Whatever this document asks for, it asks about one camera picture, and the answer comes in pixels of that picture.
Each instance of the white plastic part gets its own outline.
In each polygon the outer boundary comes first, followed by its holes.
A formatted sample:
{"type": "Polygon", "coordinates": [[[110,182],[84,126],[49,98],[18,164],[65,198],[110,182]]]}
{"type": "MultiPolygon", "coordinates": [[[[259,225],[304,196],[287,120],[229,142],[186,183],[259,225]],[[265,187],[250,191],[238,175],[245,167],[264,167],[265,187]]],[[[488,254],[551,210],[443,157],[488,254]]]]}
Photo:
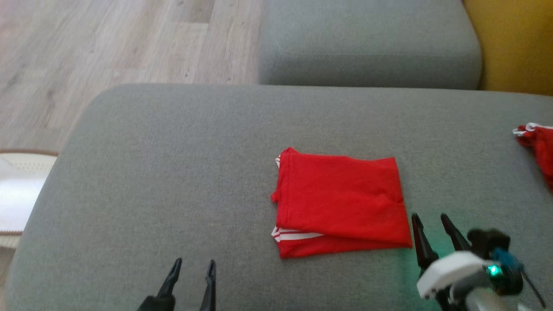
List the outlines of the white plastic part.
{"type": "Polygon", "coordinates": [[[436,292],[468,277],[488,264],[469,251],[457,251],[433,262],[416,284],[421,298],[434,298],[436,292]]]}
{"type": "MultiPolygon", "coordinates": [[[[0,235],[22,233],[56,157],[0,153],[0,235]]],[[[13,239],[0,239],[13,247],[13,239]]]]}

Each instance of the gray fabric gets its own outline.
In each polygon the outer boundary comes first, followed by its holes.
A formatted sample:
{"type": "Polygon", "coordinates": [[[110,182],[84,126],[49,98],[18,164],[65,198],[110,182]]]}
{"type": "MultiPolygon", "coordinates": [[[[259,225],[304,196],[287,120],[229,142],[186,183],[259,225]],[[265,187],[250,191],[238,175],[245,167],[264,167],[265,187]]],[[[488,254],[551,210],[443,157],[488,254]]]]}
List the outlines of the gray fabric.
{"type": "Polygon", "coordinates": [[[468,89],[482,60],[459,0],[267,0],[263,84],[468,89]]]}
{"type": "MultiPolygon", "coordinates": [[[[101,94],[60,154],[15,254],[8,310],[135,310],[182,256],[176,310],[197,310],[209,260],[219,310],[437,310],[415,251],[280,260],[274,158],[396,157],[408,213],[511,234],[545,298],[552,197],[511,134],[553,124],[553,98],[500,92],[128,85],[101,94]]],[[[536,306],[528,289],[524,302],[536,306]]]]}

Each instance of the red garment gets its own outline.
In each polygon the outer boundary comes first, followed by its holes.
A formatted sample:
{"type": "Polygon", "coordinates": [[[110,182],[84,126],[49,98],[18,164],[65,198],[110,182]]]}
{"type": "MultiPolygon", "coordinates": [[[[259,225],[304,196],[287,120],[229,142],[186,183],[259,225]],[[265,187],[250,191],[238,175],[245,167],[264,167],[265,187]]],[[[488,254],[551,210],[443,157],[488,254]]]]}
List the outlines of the red garment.
{"type": "Polygon", "coordinates": [[[412,247],[394,158],[357,160],[288,148],[271,199],[278,202],[273,236],[281,258],[412,247]]]}
{"type": "Polygon", "coordinates": [[[534,149],[536,162],[549,189],[553,191],[553,127],[528,123],[514,129],[513,134],[522,146],[534,149]]]}

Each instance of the wooden floor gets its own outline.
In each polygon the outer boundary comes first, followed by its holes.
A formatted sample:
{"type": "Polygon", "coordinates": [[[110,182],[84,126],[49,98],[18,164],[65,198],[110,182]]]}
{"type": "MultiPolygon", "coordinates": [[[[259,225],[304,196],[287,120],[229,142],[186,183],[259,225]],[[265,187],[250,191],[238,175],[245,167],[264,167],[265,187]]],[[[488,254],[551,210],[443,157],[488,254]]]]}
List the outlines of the wooden floor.
{"type": "MultiPolygon", "coordinates": [[[[136,82],[253,84],[262,0],[0,0],[0,150],[59,152],[136,82]]],[[[0,310],[13,251],[0,248],[0,310]]]]}

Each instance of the folded red shirt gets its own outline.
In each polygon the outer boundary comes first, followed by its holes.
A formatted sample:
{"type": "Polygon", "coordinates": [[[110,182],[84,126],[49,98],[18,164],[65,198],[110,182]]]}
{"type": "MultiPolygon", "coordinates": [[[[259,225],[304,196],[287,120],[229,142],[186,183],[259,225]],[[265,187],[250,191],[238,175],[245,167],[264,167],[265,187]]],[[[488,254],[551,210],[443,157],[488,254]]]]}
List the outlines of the folded red shirt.
{"type": "Polygon", "coordinates": [[[412,247],[394,158],[282,152],[271,199],[280,257],[412,247]]]}

